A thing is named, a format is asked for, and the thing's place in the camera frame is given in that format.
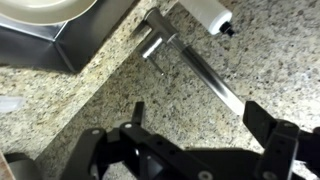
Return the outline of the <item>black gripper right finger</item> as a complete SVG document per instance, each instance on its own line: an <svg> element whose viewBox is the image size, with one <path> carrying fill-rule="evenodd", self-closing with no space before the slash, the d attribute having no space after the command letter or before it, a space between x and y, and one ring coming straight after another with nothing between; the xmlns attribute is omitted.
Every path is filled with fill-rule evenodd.
<svg viewBox="0 0 320 180"><path fill-rule="evenodd" d="M288 121L276 120L254 101L245 103L243 122L264 148L255 176L263 180L290 180L299 128Z"/></svg>

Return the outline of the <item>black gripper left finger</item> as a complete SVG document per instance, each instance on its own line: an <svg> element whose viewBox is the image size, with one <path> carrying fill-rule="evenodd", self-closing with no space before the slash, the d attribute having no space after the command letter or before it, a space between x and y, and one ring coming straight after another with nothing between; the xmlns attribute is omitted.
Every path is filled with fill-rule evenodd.
<svg viewBox="0 0 320 180"><path fill-rule="evenodd" d="M81 134L60 180L102 180L121 162L137 180L213 180L208 165L158 134L141 127L145 104L138 102L128 122L108 132L90 128Z"/></svg>

